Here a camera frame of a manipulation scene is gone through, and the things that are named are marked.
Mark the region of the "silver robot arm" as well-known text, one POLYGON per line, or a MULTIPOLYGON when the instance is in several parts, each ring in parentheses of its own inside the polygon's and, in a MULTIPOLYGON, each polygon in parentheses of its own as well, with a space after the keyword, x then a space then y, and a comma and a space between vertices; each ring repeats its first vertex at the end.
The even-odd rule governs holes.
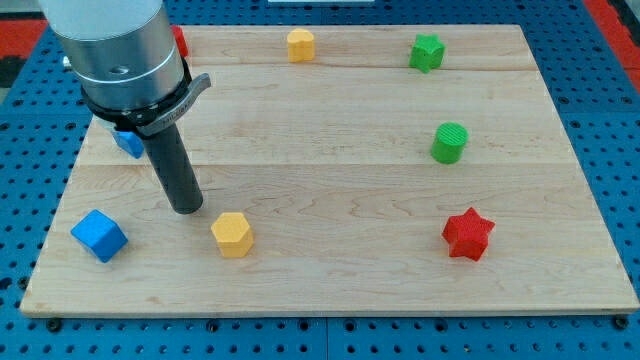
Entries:
POLYGON ((40 0, 88 98, 111 110, 174 92, 183 64, 162 0, 40 0))

